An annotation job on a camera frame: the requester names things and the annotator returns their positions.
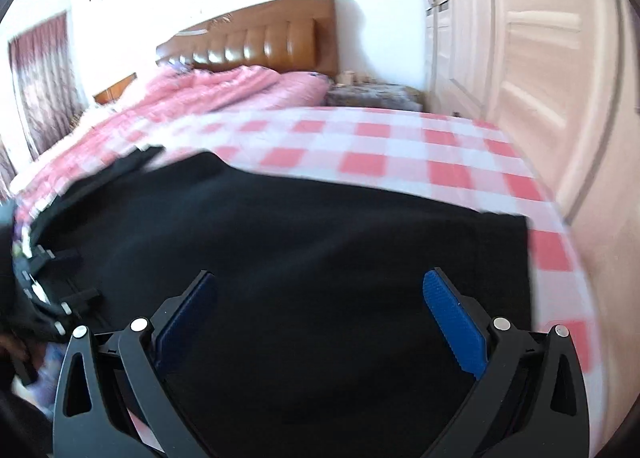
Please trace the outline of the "pink quilted comforter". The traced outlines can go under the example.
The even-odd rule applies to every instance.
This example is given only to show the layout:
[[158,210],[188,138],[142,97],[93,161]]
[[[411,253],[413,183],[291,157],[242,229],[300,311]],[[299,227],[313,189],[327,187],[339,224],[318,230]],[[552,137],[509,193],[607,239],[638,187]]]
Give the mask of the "pink quilted comforter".
[[214,73],[164,66],[130,84],[113,105],[90,108],[72,133],[11,183],[17,222],[27,225],[73,181],[109,165],[157,125],[211,112],[320,105],[332,80],[317,72],[280,74],[253,65]]

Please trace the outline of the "patterned covered nightstand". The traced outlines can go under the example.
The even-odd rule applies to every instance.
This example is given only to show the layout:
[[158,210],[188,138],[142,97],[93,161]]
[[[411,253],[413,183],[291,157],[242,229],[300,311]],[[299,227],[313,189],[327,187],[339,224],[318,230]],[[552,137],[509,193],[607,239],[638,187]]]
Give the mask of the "patterned covered nightstand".
[[379,81],[367,74],[346,70],[336,76],[326,93],[324,103],[329,106],[386,108],[424,111],[424,97],[419,90]]

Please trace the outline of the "brown wooden headboard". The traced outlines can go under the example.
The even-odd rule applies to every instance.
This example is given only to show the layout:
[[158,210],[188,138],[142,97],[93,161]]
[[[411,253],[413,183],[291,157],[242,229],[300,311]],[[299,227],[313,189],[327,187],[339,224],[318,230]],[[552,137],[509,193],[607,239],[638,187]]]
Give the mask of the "brown wooden headboard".
[[335,0],[271,0],[210,18],[157,46],[156,62],[211,72],[259,65],[334,77],[340,71]]

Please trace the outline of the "maroon curtain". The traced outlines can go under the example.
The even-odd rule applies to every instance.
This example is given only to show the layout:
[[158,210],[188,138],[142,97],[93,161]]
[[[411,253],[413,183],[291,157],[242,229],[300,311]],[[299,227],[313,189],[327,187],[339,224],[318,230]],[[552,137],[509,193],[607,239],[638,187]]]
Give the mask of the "maroon curtain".
[[1,106],[1,199],[18,176],[9,143],[25,144],[31,161],[70,134],[86,108],[70,48],[70,14],[62,11],[13,36],[1,33],[1,67],[10,97]]

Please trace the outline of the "black pants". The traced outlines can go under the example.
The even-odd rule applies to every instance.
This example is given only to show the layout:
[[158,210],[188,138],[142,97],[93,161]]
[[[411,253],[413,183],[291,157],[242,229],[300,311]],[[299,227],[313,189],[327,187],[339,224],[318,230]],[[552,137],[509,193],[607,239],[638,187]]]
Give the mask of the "black pants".
[[78,253],[68,283],[102,293],[98,327],[212,275],[158,373],[218,457],[423,455],[473,383],[424,303],[430,270],[532,325],[520,215],[244,172],[209,152],[144,161],[74,183],[30,238]]

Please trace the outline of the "white wardrobe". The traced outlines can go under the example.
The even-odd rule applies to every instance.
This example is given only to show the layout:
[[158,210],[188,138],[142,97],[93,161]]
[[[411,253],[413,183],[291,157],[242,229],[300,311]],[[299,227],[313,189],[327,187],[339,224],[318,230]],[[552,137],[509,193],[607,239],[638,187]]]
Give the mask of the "white wardrobe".
[[426,0],[435,111],[484,119],[583,241],[639,209],[639,63],[627,0]]

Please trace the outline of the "far wooden nightstand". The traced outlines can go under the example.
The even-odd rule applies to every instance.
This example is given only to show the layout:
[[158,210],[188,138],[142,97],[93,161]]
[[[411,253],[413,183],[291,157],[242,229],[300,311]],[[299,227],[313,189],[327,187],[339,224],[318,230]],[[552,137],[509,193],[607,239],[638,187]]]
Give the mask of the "far wooden nightstand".
[[105,105],[117,101],[122,93],[137,79],[137,74],[132,73],[120,79],[116,84],[109,86],[105,90],[93,96],[94,102]]

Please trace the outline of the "pink checkered bed sheet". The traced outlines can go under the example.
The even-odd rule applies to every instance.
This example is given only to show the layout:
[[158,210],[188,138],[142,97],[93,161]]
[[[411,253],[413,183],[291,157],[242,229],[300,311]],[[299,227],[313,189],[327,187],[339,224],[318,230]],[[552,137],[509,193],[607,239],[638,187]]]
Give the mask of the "pink checkered bed sheet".
[[563,324],[584,370],[590,445],[603,430],[605,372],[597,313],[573,237],[550,193],[499,129],[462,118],[359,107],[224,111],[160,123],[134,119],[111,147],[208,149],[244,170],[354,183],[480,211],[525,215],[534,324]]

